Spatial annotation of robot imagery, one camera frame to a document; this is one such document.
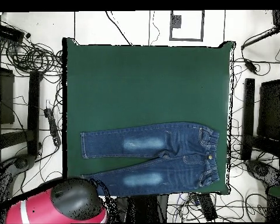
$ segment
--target jeans leg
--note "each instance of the jeans leg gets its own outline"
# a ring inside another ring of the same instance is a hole
[[[173,122],[108,131],[82,132],[82,156],[87,159],[156,158],[164,155],[174,158],[191,154],[204,155],[205,149],[200,144],[201,127],[199,124],[190,122]]]

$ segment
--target tangled wires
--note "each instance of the tangled wires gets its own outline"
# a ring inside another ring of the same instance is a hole
[[[44,44],[31,42],[31,34],[15,26],[4,23],[7,27],[21,31],[25,34],[21,44],[0,38],[0,55],[5,55],[17,72],[29,73],[39,71],[43,75],[59,76],[61,74],[62,50],[54,54],[53,50]]]
[[[58,51],[55,55],[50,47],[48,47],[50,50],[44,48],[43,46],[46,46],[44,44],[30,43],[30,45],[22,44],[17,47],[8,41],[6,44],[5,55],[16,69],[25,73],[40,71],[44,75],[48,75],[49,72],[56,72],[56,75],[59,75],[62,51]]]

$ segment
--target black stand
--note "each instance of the black stand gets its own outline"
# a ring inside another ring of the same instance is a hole
[[[250,160],[252,148],[280,158],[280,80],[262,83],[257,136],[253,135],[255,79],[244,83],[241,160]]]
[[[14,178],[29,170],[34,165],[41,145],[39,142],[39,95],[40,81],[43,76],[37,71],[30,72],[28,120],[25,131],[10,132],[0,135],[0,149],[27,142],[27,154],[17,156],[14,161],[5,167],[0,164],[0,203],[10,197],[10,186]]]

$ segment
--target jeans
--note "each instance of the jeans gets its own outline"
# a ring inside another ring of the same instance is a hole
[[[130,167],[96,174],[113,196],[189,192],[219,180],[216,146],[219,133],[200,124],[172,122],[82,132],[82,156],[152,158]]]

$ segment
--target black bar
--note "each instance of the black bar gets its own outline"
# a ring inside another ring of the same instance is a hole
[[[209,222],[218,218],[215,206],[212,202],[211,195],[209,193],[198,194],[197,197],[200,202],[201,211],[204,214],[205,219]]]
[[[254,93],[255,79],[246,78],[244,83],[244,106],[242,123],[242,146],[240,150],[241,160],[250,160],[252,154],[251,142],[247,138],[253,136],[254,125]]]
[[[38,71],[32,71],[29,79],[29,102],[27,129],[33,131],[34,139],[27,143],[28,154],[37,156],[39,152],[39,115],[40,115],[40,81],[43,76]]]
[[[280,33],[280,28],[279,27],[276,27],[276,28],[272,29],[271,31],[268,31],[266,34],[256,38],[255,40],[251,40],[251,41],[247,42],[246,44],[243,44],[241,46],[241,49],[243,50],[245,47],[250,46],[250,45],[252,45],[252,44],[254,44],[254,43],[256,43],[260,40],[263,40],[263,39],[265,39],[269,36],[272,36],[273,34],[277,34],[277,33]]]
[[[245,136],[245,146],[254,147],[260,149],[263,152],[270,153],[280,158],[280,141],[272,140],[269,138],[263,138],[261,136]]]
[[[16,131],[0,135],[0,149],[34,140],[33,131]]]

